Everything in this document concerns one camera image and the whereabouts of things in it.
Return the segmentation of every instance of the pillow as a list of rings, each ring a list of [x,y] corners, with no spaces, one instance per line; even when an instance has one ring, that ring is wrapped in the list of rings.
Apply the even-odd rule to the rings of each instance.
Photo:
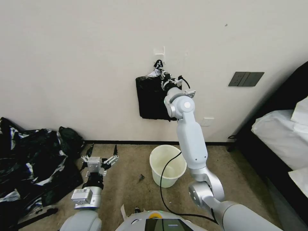
[[[296,104],[291,121],[308,126],[308,97]]]

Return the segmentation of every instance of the gray switch panel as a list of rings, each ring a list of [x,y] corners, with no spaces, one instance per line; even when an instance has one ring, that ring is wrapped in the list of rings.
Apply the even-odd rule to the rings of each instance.
[[[254,87],[257,85],[257,82],[261,79],[264,72],[251,72],[245,82],[243,87]]]
[[[242,78],[244,77],[245,72],[235,72],[233,78],[229,83],[229,87],[237,87],[241,82]]]
[[[235,72],[230,87],[254,87],[264,72]]]

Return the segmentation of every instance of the black bed frame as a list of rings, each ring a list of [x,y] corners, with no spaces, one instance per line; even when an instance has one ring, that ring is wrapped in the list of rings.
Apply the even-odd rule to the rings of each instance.
[[[297,102],[306,98],[308,96],[307,76],[308,62],[297,68],[251,116],[235,136],[235,146],[263,180],[266,181],[268,178],[274,184],[299,217],[308,225],[308,198],[289,177],[288,172],[292,169],[251,132],[252,125],[257,118],[275,110],[294,109]]]

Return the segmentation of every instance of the small debris on floor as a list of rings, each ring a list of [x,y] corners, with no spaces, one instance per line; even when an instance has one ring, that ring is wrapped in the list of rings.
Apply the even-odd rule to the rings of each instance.
[[[140,176],[139,176],[139,182],[142,181],[144,178],[145,178],[144,175],[140,174]]]

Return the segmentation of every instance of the white bedsheet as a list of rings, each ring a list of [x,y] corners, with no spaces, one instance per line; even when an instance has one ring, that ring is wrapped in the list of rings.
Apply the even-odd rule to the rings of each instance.
[[[293,110],[270,112],[256,120],[252,132],[291,169],[297,170],[308,167],[308,126],[291,121],[292,113]]]
[[[289,172],[289,176],[305,196],[308,197],[308,167]]]

